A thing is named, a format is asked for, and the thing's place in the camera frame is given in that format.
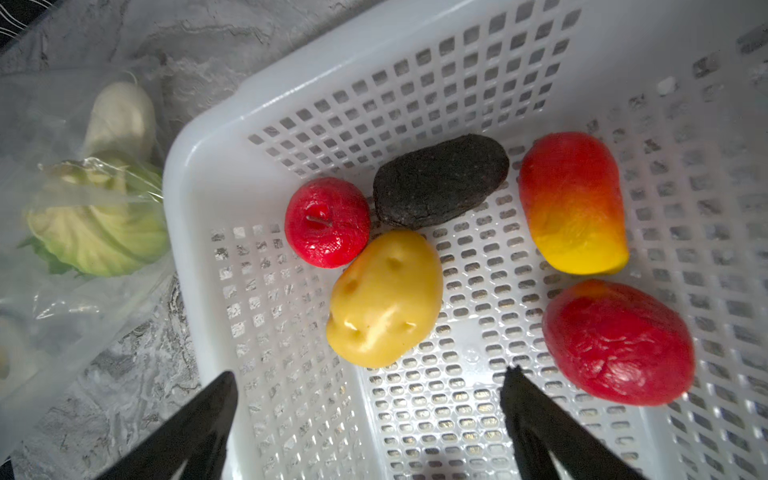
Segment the white toy radish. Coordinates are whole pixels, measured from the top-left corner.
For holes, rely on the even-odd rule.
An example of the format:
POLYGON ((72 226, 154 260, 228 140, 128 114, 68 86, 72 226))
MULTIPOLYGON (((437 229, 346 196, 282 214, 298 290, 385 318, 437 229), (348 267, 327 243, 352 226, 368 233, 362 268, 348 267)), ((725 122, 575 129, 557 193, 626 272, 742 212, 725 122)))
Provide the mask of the white toy radish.
POLYGON ((151 158, 156 140, 152 100, 131 82, 110 84, 97 96, 83 143, 83 155, 115 150, 137 161, 151 158))

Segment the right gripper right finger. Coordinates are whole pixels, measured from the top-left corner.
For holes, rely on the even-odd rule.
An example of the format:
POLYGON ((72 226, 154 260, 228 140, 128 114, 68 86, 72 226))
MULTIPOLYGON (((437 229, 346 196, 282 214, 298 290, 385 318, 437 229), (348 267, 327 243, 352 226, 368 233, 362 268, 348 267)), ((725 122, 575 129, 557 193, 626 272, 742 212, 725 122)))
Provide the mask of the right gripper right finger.
POLYGON ((545 395, 519 367, 506 369, 500 407, 523 479, 558 480, 555 461, 574 479, 643 477, 545 395))

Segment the green toy cabbage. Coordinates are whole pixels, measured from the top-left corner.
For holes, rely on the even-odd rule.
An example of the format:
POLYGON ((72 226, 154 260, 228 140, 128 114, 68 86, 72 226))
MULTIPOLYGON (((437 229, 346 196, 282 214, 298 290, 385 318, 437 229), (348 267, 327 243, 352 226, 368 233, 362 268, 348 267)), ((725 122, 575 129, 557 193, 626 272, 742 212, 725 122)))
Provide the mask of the green toy cabbage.
POLYGON ((51 274, 130 275, 170 248, 162 172, 117 151, 43 167, 24 210, 28 247, 51 274))

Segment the black toy avocado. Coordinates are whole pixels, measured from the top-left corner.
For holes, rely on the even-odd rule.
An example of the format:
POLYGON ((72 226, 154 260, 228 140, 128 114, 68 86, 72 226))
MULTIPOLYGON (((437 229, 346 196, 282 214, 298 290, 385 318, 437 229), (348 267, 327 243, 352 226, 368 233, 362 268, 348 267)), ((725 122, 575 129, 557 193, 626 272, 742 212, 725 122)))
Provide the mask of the black toy avocado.
POLYGON ((507 178, 509 158, 496 140, 467 134, 401 155, 373 182, 380 221, 418 230, 482 204, 507 178))

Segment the small red toy apple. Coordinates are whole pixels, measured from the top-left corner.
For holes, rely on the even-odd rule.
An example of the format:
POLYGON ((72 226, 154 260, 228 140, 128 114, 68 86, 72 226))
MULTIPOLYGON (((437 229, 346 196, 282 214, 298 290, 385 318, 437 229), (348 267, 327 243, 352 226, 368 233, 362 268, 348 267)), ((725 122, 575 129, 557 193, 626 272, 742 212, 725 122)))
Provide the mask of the small red toy apple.
POLYGON ((307 263, 325 269, 354 260, 370 238, 368 203, 352 183, 319 178, 302 185, 285 214, 285 235, 307 263))

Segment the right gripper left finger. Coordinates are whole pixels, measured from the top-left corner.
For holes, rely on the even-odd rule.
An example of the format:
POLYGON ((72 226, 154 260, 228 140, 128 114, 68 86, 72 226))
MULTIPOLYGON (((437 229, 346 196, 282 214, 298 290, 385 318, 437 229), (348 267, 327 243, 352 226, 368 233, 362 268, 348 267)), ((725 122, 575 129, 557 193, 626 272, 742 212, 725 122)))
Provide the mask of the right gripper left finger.
POLYGON ((227 456, 238 390, 225 371, 101 479, 219 479, 227 456))

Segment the red yellow toy mango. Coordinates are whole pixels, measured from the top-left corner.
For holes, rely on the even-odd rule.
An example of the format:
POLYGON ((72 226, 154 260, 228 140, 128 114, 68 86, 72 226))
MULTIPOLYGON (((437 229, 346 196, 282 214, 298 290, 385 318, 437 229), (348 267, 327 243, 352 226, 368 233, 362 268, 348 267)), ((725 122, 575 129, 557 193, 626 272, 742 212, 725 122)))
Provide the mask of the red yellow toy mango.
POLYGON ((619 170, 601 141, 581 132, 538 139, 522 161, 519 197, 532 239, 553 268, 603 275, 627 265, 619 170))

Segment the clear blue-zip bag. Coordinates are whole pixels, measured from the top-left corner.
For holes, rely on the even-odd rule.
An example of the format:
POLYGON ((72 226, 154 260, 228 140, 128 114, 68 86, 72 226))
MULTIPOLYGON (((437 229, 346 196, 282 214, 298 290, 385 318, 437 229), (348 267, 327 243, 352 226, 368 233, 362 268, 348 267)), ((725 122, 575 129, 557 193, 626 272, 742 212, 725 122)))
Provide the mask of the clear blue-zip bag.
POLYGON ((1 79, 1 453, 169 276, 154 59, 1 79))

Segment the white plastic perforated basket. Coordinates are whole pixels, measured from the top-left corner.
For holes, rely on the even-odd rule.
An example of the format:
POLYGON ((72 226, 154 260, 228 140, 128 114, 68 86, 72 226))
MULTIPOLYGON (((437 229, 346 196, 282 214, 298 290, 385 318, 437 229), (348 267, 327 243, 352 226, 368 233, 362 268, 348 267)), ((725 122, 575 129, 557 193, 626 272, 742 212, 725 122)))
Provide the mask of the white plastic perforated basket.
POLYGON ((514 479, 498 392, 519 366, 649 479, 767 475, 767 5, 763 1, 390 1, 246 80, 177 137, 164 206, 203 383, 235 374, 227 479, 514 479), (541 136, 582 131, 618 163, 619 282, 677 311, 688 393, 622 406, 574 386, 542 335, 575 283, 530 237, 515 186, 541 136), (325 337, 337 279, 284 234, 290 197, 370 192, 408 151, 467 133, 507 180, 424 230, 442 264, 432 333, 379 370, 325 337))

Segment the red toy fruit right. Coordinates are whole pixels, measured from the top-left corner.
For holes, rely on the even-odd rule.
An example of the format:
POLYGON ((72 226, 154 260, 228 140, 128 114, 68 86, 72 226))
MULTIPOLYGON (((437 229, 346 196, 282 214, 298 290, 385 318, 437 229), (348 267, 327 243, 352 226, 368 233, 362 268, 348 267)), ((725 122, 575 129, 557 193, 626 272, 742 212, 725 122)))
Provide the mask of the red toy fruit right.
POLYGON ((557 368, 594 397, 659 406, 693 384, 695 351, 686 323, 633 287, 583 281, 549 303, 542 327, 557 368))

